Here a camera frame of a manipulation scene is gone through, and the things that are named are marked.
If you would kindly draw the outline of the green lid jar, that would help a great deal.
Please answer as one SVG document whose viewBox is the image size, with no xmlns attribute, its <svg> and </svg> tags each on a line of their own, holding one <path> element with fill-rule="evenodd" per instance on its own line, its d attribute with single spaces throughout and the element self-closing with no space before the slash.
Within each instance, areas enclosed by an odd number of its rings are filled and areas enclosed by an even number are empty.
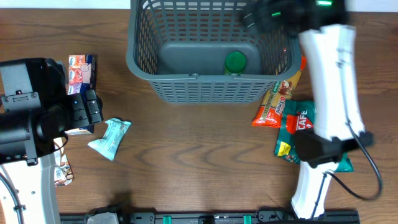
<svg viewBox="0 0 398 224">
<path fill-rule="evenodd" d="M 247 59 L 241 52 L 231 52 L 226 56 L 224 62 L 225 75 L 239 75 L 242 74 L 246 68 Z"/>
</svg>

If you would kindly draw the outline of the orange spaghetti packet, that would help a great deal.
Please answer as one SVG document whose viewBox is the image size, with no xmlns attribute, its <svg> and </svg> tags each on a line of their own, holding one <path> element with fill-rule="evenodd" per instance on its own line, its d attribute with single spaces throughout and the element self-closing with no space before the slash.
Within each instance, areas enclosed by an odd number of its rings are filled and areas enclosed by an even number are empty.
<svg viewBox="0 0 398 224">
<path fill-rule="evenodd" d="M 306 64 L 307 59 L 302 55 L 300 67 L 295 75 L 287 80 L 275 82 L 266 92 L 252 126 L 281 127 L 285 103 L 293 97 Z"/>
</svg>

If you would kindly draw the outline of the green Nescafe coffee bag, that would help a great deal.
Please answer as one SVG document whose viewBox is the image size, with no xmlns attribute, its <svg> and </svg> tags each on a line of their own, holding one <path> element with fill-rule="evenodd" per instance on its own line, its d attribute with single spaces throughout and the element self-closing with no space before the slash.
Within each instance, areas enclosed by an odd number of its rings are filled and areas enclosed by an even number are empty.
<svg viewBox="0 0 398 224">
<path fill-rule="evenodd" d="M 286 101 L 274 155 L 288 162 L 307 162 L 311 168 L 334 162 L 335 172 L 353 172 L 347 150 L 354 144 L 342 124 L 323 126 L 312 101 Z"/>
</svg>

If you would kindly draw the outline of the light teal snack packet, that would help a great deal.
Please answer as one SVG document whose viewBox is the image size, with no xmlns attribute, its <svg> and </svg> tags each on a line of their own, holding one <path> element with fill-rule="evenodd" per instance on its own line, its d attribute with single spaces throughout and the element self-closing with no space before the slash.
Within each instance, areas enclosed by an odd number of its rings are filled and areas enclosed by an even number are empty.
<svg viewBox="0 0 398 224">
<path fill-rule="evenodd" d="M 111 118 L 105 122 L 108 128 L 101 139 L 96 139 L 88 143 L 88 146 L 96 150 L 105 158 L 113 161 L 116 157 L 118 147 L 128 131 L 130 121 L 122 121 L 118 118 Z"/>
</svg>

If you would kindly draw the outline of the Kleenex tissue multipack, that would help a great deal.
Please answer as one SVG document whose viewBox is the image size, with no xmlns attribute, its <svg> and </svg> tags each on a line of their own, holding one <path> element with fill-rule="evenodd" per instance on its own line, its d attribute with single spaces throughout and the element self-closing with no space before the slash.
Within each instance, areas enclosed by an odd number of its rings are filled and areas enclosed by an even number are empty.
<svg viewBox="0 0 398 224">
<path fill-rule="evenodd" d="M 69 55 L 67 94 L 81 93 L 96 88 L 96 60 L 94 55 Z"/>
</svg>

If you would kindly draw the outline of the beige granola snack pouch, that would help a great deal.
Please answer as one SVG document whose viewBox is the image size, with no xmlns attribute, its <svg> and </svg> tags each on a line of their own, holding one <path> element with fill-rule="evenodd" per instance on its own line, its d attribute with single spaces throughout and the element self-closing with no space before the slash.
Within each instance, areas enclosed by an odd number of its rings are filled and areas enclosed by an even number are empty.
<svg viewBox="0 0 398 224">
<path fill-rule="evenodd" d="M 62 138 L 56 138 L 53 141 L 56 149 L 56 151 L 53 153 L 56 163 L 54 172 L 55 186 L 66 186 L 73 181 L 72 168 L 67 159 L 67 155 L 64 152 L 64 147 L 62 147 Z"/>
</svg>

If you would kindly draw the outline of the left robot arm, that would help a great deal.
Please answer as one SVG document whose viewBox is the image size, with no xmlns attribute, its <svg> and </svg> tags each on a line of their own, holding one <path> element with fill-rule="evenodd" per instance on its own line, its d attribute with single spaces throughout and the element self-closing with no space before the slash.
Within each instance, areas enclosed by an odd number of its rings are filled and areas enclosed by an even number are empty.
<svg viewBox="0 0 398 224">
<path fill-rule="evenodd" d="M 1 62 L 1 206 L 7 223 L 60 223 L 56 138 L 102 122 L 94 90 L 68 95 L 63 65 L 51 58 Z"/>
</svg>

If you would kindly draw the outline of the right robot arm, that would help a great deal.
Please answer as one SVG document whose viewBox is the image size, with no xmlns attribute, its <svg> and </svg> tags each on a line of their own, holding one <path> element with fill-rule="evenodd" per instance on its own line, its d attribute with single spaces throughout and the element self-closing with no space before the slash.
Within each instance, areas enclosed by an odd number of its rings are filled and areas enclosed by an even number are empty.
<svg viewBox="0 0 398 224">
<path fill-rule="evenodd" d="M 244 27 L 265 33 L 283 27 L 298 38 L 308 60 L 315 102 L 313 128 L 294 134 L 300 159 L 291 199 L 299 220 L 318 218 L 330 181 L 346 152 L 372 144 L 358 104 L 354 41 L 344 1 L 253 1 L 241 14 Z"/>
</svg>

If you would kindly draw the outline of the grey plastic basket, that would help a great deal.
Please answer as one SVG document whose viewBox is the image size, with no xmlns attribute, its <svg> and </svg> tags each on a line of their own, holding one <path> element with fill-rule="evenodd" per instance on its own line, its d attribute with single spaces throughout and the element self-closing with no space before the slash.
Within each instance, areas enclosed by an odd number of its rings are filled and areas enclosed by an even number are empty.
<svg viewBox="0 0 398 224">
<path fill-rule="evenodd" d="M 241 25 L 246 1 L 131 0 L 126 63 L 168 103 L 252 103 L 299 69 L 299 42 L 283 28 L 257 34 Z M 242 74 L 224 62 L 241 52 Z"/>
</svg>

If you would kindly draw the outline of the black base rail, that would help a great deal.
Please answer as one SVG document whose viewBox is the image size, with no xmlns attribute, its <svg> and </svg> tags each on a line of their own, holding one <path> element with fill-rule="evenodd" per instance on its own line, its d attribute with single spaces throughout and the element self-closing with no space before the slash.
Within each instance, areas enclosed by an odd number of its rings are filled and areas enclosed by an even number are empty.
<svg viewBox="0 0 398 224">
<path fill-rule="evenodd" d="M 354 210 L 329 210 L 318 218 L 299 219 L 285 210 L 262 209 L 239 213 L 153 213 L 108 212 L 109 223 L 129 224 L 223 224 L 223 223 L 349 223 L 360 224 L 359 213 Z"/>
</svg>

